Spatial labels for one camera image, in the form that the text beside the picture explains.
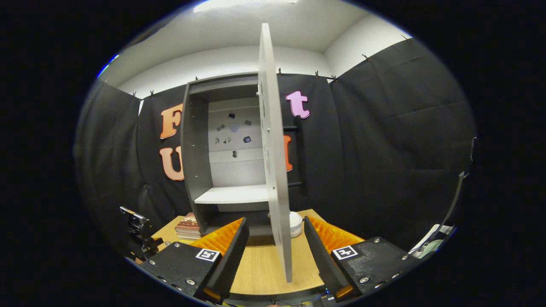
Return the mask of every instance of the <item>wooden tabletop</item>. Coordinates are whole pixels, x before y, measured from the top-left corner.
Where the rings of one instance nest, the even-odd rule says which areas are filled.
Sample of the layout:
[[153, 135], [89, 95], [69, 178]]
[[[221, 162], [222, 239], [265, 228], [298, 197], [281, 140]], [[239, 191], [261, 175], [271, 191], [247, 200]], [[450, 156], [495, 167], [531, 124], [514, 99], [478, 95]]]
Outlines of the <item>wooden tabletop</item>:
[[[298, 212], [301, 217], [306, 215], [324, 221], [313, 209]], [[181, 242], [189, 244], [189, 241], [179, 240], [174, 227], [183, 219], [178, 216], [153, 235], [161, 237], [163, 241]], [[291, 293], [323, 286], [318, 276], [318, 268], [307, 244], [305, 233], [302, 232], [296, 238], [292, 238], [292, 282], [284, 279], [284, 269], [281, 268], [276, 247], [272, 241], [251, 237], [245, 247], [241, 262], [231, 288], [231, 293], [248, 295], [271, 295]], [[159, 250], [165, 248], [165, 243], [159, 246]]]

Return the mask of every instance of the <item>white cabinet door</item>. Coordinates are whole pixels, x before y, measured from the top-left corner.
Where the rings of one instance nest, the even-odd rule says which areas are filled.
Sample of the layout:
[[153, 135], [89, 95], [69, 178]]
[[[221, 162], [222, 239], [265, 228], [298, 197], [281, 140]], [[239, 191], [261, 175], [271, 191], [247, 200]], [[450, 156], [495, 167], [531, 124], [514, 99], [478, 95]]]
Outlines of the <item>white cabinet door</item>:
[[290, 208], [288, 179], [284, 157], [284, 139], [277, 73], [269, 25], [262, 24], [258, 68], [258, 94], [262, 122], [265, 182], [269, 196], [271, 228], [277, 252], [284, 268], [286, 282], [292, 282], [292, 242], [290, 241]]

